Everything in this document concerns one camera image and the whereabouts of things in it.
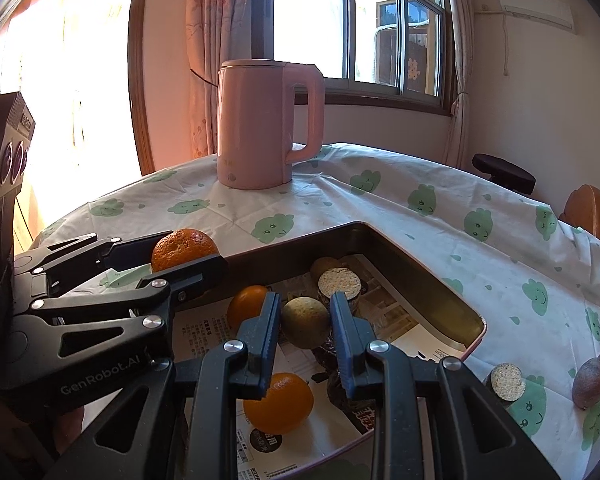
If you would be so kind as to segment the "person's left hand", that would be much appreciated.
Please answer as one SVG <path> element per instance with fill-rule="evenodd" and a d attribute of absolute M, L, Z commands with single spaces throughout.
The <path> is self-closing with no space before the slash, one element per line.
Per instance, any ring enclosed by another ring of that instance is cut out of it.
<path fill-rule="evenodd" d="M 44 427 L 50 429 L 53 451 L 59 454 L 66 452 L 69 445 L 79 437 L 83 419 L 83 406 L 50 419 Z M 40 440 L 32 434 L 30 426 L 0 401 L 0 451 L 17 457 L 29 457 L 39 443 Z"/>

